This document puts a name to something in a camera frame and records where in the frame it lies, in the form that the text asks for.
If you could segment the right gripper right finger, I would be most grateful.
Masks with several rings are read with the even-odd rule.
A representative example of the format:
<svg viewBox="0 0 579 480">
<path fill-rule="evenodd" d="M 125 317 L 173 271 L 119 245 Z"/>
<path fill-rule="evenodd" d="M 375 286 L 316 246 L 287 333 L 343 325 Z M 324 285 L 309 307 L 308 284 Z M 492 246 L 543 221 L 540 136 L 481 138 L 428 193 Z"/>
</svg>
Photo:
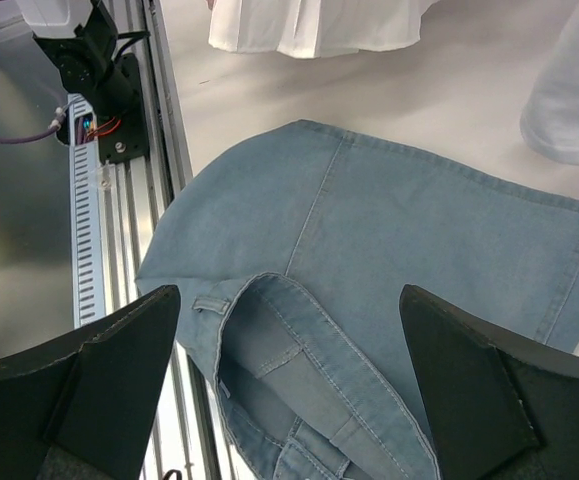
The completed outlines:
<svg viewBox="0 0 579 480">
<path fill-rule="evenodd" d="M 413 285 L 400 315 L 445 479 L 579 479 L 579 357 Z"/>
</svg>

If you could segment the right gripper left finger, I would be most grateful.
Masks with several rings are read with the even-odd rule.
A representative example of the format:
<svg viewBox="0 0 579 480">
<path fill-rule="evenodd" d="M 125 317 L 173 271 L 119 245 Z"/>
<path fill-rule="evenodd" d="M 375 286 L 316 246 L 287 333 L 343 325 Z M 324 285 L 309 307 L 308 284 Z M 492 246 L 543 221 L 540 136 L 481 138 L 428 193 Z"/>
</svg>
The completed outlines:
<svg viewBox="0 0 579 480">
<path fill-rule="evenodd" d="M 136 479 L 172 352 L 180 294 L 0 359 L 0 479 Z"/>
</svg>

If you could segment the blue denim skirt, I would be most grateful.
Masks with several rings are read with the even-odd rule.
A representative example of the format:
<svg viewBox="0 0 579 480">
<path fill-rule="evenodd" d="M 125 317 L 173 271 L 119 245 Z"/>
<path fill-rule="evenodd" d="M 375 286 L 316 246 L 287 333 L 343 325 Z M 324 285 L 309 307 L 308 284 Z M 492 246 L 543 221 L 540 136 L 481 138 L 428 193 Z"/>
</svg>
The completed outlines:
<svg viewBox="0 0 579 480">
<path fill-rule="evenodd" d="M 177 340 L 257 478 L 436 479 L 402 289 L 573 351 L 579 201 L 301 120 L 199 173 L 136 283 L 179 289 Z"/>
</svg>

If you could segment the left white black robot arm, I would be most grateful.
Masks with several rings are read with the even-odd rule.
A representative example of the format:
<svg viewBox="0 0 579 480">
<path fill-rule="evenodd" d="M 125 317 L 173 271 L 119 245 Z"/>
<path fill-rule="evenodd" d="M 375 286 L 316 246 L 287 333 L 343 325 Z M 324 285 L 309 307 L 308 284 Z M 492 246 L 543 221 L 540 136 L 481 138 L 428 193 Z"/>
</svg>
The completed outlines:
<svg viewBox="0 0 579 480">
<path fill-rule="evenodd" d="M 19 0 L 17 6 L 67 92 L 103 118 L 134 107 L 137 93 L 114 60 L 119 33 L 103 2 Z"/>
</svg>

